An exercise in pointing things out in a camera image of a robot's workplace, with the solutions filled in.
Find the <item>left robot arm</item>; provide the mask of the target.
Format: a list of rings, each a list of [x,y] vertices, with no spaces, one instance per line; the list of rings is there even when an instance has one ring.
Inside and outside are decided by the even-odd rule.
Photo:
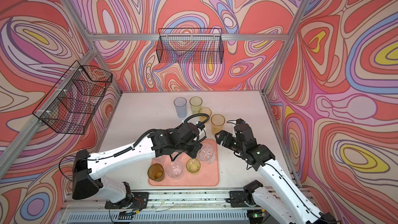
[[[129,184],[107,179],[106,175],[146,159],[169,156],[174,161],[183,153],[196,158],[206,139],[209,119],[207,114],[193,114],[175,128],[147,130],[132,144],[97,153],[78,151],[73,155],[70,179],[73,200],[98,196],[117,205],[130,203],[133,196]]]

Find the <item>brown dimpled cup front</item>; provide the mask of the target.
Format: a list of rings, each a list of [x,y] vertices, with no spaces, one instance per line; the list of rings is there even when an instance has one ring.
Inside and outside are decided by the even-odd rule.
[[[154,163],[149,167],[147,175],[153,181],[162,181],[165,177],[164,168],[161,164]]]

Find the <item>tall light green cup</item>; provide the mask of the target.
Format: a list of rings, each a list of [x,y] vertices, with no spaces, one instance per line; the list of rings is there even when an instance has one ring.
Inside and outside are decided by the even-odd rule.
[[[193,96],[189,102],[191,106],[191,113],[198,114],[200,112],[200,109],[202,108],[203,104],[202,98],[199,96]]]

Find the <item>pink plastic tray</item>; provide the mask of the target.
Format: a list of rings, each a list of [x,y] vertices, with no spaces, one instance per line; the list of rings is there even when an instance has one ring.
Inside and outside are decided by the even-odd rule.
[[[153,181],[149,179],[149,184],[152,186],[168,186],[168,187],[215,187],[219,184],[219,165],[217,154],[217,143],[215,140],[205,140],[203,144],[210,144],[215,150],[215,160],[211,164],[207,164],[200,160],[201,169],[195,174],[188,172],[186,162],[191,159],[187,154],[182,154],[177,157],[176,162],[183,165],[183,173],[178,178],[171,178],[166,172],[167,166],[171,163],[170,157],[162,164],[165,170],[165,178],[162,181]]]

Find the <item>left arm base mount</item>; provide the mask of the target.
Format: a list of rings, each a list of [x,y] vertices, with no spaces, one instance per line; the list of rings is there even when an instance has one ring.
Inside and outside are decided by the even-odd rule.
[[[111,203],[110,201],[107,201],[105,203],[105,209],[132,209],[141,211],[142,209],[147,208],[148,198],[149,192],[134,192],[118,203]]]

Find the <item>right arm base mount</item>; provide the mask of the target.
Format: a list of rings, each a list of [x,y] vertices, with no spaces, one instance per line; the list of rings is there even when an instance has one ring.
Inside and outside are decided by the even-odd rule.
[[[248,191],[230,191],[226,202],[232,207],[264,207],[265,202],[270,203],[270,200],[276,200],[266,189],[259,188],[251,193]]]

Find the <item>tall pale blue cup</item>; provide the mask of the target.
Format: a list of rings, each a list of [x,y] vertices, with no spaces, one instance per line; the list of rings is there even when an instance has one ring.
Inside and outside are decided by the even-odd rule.
[[[177,97],[174,100],[174,107],[179,118],[184,118],[187,115],[187,100],[184,97]]]

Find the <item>short yellow cup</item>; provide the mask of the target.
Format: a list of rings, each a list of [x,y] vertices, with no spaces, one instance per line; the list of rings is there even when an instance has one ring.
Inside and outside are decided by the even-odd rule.
[[[200,111],[199,111],[199,113],[200,113],[200,114],[207,114],[209,117],[212,116],[212,111],[211,111],[211,109],[208,108],[208,107],[203,107],[203,108],[201,108]],[[200,121],[201,121],[201,122],[203,122],[203,121],[205,121],[205,120],[206,120],[206,117],[200,116]]]

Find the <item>clear faceted cup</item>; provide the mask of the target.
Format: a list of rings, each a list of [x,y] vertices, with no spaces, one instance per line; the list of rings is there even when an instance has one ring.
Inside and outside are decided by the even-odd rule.
[[[178,178],[182,175],[183,173],[183,165],[180,162],[171,162],[167,168],[166,172],[169,177],[171,178]]]

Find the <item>short bright green cup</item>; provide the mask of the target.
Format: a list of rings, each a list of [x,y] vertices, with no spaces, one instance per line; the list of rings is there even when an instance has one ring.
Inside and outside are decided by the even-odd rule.
[[[186,168],[189,173],[195,174],[201,169],[201,163],[198,159],[189,159],[186,162]]]

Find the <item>aluminium front rail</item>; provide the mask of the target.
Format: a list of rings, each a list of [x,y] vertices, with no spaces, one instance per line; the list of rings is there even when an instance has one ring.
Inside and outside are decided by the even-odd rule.
[[[286,203],[279,197],[270,187],[263,187],[276,198],[270,200],[271,204],[280,203],[286,206]],[[177,210],[219,210],[233,209],[226,199],[229,197],[230,191],[241,191],[243,188],[203,188],[203,189],[162,189],[162,190],[133,190],[134,192],[149,192],[147,208],[145,211],[177,211]],[[62,210],[70,211],[106,211],[106,199],[98,196],[87,198],[84,200],[72,200],[72,196],[68,196],[63,203]],[[258,209],[259,207],[237,207],[239,209]]]

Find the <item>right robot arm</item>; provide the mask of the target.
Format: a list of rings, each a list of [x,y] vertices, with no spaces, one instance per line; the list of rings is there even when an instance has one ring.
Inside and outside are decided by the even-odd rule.
[[[234,121],[234,132],[215,134],[217,144],[234,151],[248,169],[254,169],[270,184],[279,198],[275,198],[258,181],[244,186],[246,202],[268,212],[280,224],[336,224],[331,213],[322,212],[294,184],[280,166],[271,150],[258,144],[251,127],[242,119]]]

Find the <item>tall amber yellow cup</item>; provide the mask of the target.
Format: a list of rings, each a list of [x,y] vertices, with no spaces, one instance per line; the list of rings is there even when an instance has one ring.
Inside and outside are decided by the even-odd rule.
[[[211,132],[213,135],[223,130],[223,126],[226,122],[225,117],[221,114],[214,114],[211,117]]]

